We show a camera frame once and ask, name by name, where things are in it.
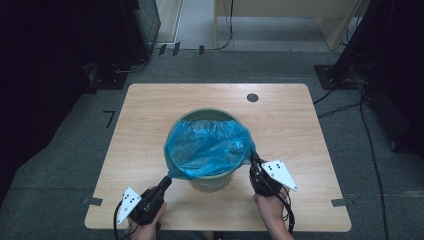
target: floor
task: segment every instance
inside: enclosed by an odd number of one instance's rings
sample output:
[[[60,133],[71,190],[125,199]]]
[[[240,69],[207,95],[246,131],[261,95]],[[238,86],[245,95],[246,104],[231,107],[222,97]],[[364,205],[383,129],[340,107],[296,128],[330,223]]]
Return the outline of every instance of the floor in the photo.
[[[198,49],[203,45],[206,49],[214,48],[213,1],[183,0],[180,16],[180,0],[157,0],[159,15],[166,30],[160,30],[158,46],[164,43],[172,45],[180,42],[181,49]],[[222,47],[230,35],[227,22],[230,18],[218,19],[218,47]],[[357,18],[349,26],[343,41],[347,42],[353,34]],[[328,46],[314,18],[282,18],[282,17],[233,17],[233,41],[226,50],[233,51],[294,51],[294,52],[328,52]],[[176,36],[163,38],[162,35]],[[340,45],[337,52],[343,51]]]

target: wooden table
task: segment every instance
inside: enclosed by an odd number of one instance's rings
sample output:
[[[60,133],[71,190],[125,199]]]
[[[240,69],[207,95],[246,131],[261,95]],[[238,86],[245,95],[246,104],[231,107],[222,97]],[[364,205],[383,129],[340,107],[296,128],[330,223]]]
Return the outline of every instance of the wooden table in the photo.
[[[218,17],[229,17],[233,0],[214,0],[215,48]],[[330,50],[335,50],[353,17],[362,17],[370,0],[234,0],[234,17],[316,18]]]
[[[249,102],[247,95],[258,95]],[[342,194],[306,85],[303,84],[134,84],[126,96],[85,224],[111,229],[113,212],[126,187],[141,194],[167,174],[163,146],[174,122],[198,108],[218,108],[251,132],[266,160],[282,159],[298,192],[291,192],[296,231],[348,231],[346,207],[333,207]],[[266,230],[251,197],[249,166],[215,193],[174,179],[165,194],[165,230]]]

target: blue plastic bag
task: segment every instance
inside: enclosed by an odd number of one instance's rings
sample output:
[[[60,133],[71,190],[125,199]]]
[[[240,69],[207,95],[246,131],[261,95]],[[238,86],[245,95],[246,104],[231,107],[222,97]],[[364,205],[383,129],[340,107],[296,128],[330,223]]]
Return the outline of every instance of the blue plastic bag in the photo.
[[[187,180],[234,171],[254,150],[249,130],[234,120],[180,120],[164,146],[168,176]]]

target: black cable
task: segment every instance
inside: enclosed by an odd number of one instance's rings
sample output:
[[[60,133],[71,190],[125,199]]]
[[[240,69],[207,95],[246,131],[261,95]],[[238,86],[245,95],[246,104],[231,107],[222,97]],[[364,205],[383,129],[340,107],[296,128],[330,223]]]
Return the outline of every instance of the black cable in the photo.
[[[346,44],[349,43],[349,27],[346,28]]]
[[[340,82],[337,83],[336,85],[334,85],[324,96],[320,97],[319,99],[315,100],[313,103],[317,104],[319,102],[321,102],[322,100],[324,100],[326,97],[328,97],[328,95],[330,95],[330,93],[332,93],[334,90],[336,90],[337,88],[339,88],[341,85],[343,84],[352,84],[351,82]]]
[[[119,240],[118,229],[116,227],[116,216],[118,215],[118,209],[122,205],[122,200],[116,206],[115,212],[113,213],[113,233],[115,234],[115,239]]]
[[[362,17],[358,17],[358,18],[356,18],[355,31],[356,31],[356,29],[358,29],[358,26],[359,26],[359,20],[362,20]]]
[[[356,103],[356,104],[346,105],[346,106],[343,106],[343,107],[339,107],[339,108],[337,108],[337,109],[335,109],[335,110],[333,110],[333,111],[329,111],[329,112],[323,113],[323,114],[321,114],[321,115],[318,115],[318,118],[325,118],[325,117],[329,117],[329,116],[333,115],[333,114],[334,114],[334,113],[336,113],[336,112],[342,112],[342,111],[345,111],[345,110],[347,110],[347,109],[349,109],[349,108],[351,108],[351,107],[358,106],[358,105],[360,105],[360,104],[361,104],[361,102]]]
[[[135,69],[130,69],[130,70],[118,70],[118,71],[115,71],[115,73],[133,73],[133,72],[136,72],[136,71],[138,71],[138,70],[140,70],[142,67],[144,67],[144,65],[146,65],[146,63],[147,63],[147,61],[143,61],[143,64],[141,64],[138,68],[135,68]]]
[[[137,226],[135,227],[135,229],[131,232],[131,233],[129,233],[129,234],[126,234],[124,237],[122,237],[122,238],[119,238],[119,234],[118,234],[118,228],[117,228],[117,226],[116,226],[116,217],[117,217],[117,215],[118,215],[118,209],[119,209],[119,207],[121,207],[121,205],[122,205],[122,200],[121,201],[119,201],[119,203],[118,203],[118,205],[116,206],[116,208],[115,208],[115,212],[113,213],[113,233],[114,233],[114,235],[115,235],[115,239],[116,240],[122,240],[122,239],[124,239],[124,238],[128,238],[129,236],[131,236],[136,230],[137,230],[137,228],[138,228],[138,224],[137,224]]]
[[[289,233],[290,234],[292,234],[293,235],[293,228],[294,228],[294,224],[295,224],[295,218],[294,218],[294,213],[293,213],[293,211],[292,211],[292,209],[291,209],[291,203],[289,204],[288,202],[286,202],[281,196],[280,196],[280,193],[278,193],[278,192],[276,192],[276,191],[274,191],[274,189],[272,189],[272,187],[271,186],[269,186],[269,184],[262,178],[262,177],[260,177],[260,179],[262,180],[262,182],[269,188],[269,190],[271,191],[271,192],[273,192],[274,193],[274,195],[283,203],[283,205],[284,205],[284,207],[285,207],[285,209],[286,209],[286,211],[287,211],[287,215],[288,215],[288,219],[289,219],[289,228],[288,228],[288,231],[289,231]]]
[[[222,50],[222,49],[228,47],[231,42],[234,42],[234,40],[233,40],[233,10],[234,10],[234,0],[231,0],[230,23],[229,24],[228,24],[228,19],[225,18],[225,21],[227,22],[227,26],[230,29],[230,36],[228,37],[227,42],[224,44],[224,46],[222,46],[220,48],[213,49],[213,50]]]
[[[380,171],[378,170],[378,166],[377,166],[377,160],[376,160],[375,151],[374,151],[374,144],[372,142],[371,134],[370,134],[368,125],[367,125],[367,123],[365,121],[365,117],[364,117],[364,112],[363,112],[363,108],[362,108],[363,101],[364,101],[364,97],[361,98],[361,104],[359,105],[360,111],[361,111],[361,118],[362,118],[362,123],[364,124],[364,127],[365,127],[365,131],[367,132],[368,141],[370,143],[372,161],[373,161],[373,164],[374,164],[374,170],[375,170],[375,174],[377,176],[378,186],[379,186],[379,189],[380,189],[380,200],[381,200],[381,210],[382,210],[382,213],[383,213],[384,233],[385,233],[386,240],[389,240],[389,230],[388,230],[388,227],[387,227],[386,204],[385,204],[385,201],[384,201],[383,184],[381,182]]]
[[[388,40],[389,40],[389,37],[390,37],[390,30],[391,30],[391,26],[392,26],[392,19],[393,19],[393,12],[394,12],[394,6],[395,6],[395,0],[392,0],[392,6],[391,6],[391,10],[390,10],[390,16],[389,16],[389,21],[388,21],[388,24],[387,24],[387,33],[386,33],[386,37],[385,37],[385,39],[383,39],[383,43],[382,44],[380,44],[380,47],[379,48],[377,48],[377,49],[375,49],[375,50],[371,50],[371,51],[368,51],[368,52],[364,52],[364,53],[359,53],[359,54],[356,54],[355,56],[353,56],[353,57],[351,57],[348,61],[345,61],[346,62],[346,64],[343,66],[343,68],[344,67],[347,67],[348,65],[347,64],[351,64],[356,58],[358,58],[358,57],[362,57],[362,56],[367,56],[367,55],[371,55],[371,54],[377,54],[381,49],[382,49],[382,46],[385,44],[385,43],[387,43],[388,42]],[[347,70],[347,72],[345,72],[344,74],[342,74],[342,76],[344,76],[344,75],[346,75],[346,74],[348,74],[349,73],[349,69]]]
[[[340,45],[342,45],[342,46],[347,46],[347,43],[345,43],[344,41],[343,41],[343,39],[342,40],[340,40],[340,43],[339,43]]]
[[[284,191],[286,192],[286,198],[287,198],[287,203],[291,206],[291,198],[290,198],[290,194],[289,191],[287,191],[287,189],[285,187],[283,187]],[[289,214],[287,213],[285,216],[283,216],[283,221],[287,221],[289,219]]]

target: person's hand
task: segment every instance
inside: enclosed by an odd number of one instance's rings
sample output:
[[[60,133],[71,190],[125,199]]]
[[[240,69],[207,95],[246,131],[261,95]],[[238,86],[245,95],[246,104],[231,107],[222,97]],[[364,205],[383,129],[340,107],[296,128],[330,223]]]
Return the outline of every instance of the person's hand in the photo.
[[[155,240],[156,239],[156,223],[162,220],[163,213],[166,209],[166,202],[164,202],[161,206],[161,208],[158,211],[158,214],[156,215],[155,219],[153,219],[153,222],[148,225],[144,226],[138,226],[137,223],[131,222],[131,232],[135,230],[133,234],[131,234],[132,240]]]
[[[287,187],[284,188],[287,191],[282,188],[280,196],[286,199],[289,189]],[[287,231],[287,227],[283,220],[284,204],[276,196],[264,197],[255,194],[252,199],[258,206],[262,221],[268,229],[272,239],[293,239]]]

